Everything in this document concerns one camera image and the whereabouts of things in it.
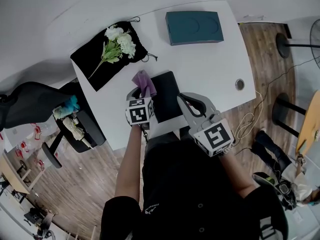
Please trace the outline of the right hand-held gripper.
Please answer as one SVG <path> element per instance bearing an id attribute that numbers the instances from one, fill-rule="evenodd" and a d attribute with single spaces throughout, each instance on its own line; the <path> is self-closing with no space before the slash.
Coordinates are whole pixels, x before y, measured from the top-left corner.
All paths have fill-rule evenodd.
<path id="1" fill-rule="evenodd" d="M 184 92 L 177 102 L 189 124 L 189 135 L 209 157 L 228 153 L 234 142 L 230 126 L 211 100 L 203 95 Z"/>

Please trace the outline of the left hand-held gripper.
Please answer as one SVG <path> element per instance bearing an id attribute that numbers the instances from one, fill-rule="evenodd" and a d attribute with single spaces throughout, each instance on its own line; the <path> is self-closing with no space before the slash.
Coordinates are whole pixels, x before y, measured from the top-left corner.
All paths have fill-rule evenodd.
<path id="1" fill-rule="evenodd" d="M 130 126 L 140 125 L 143 130 L 150 129 L 150 120 L 154 115 L 151 97 L 142 97 L 139 87 L 133 89 L 126 97 L 125 116 Z"/>

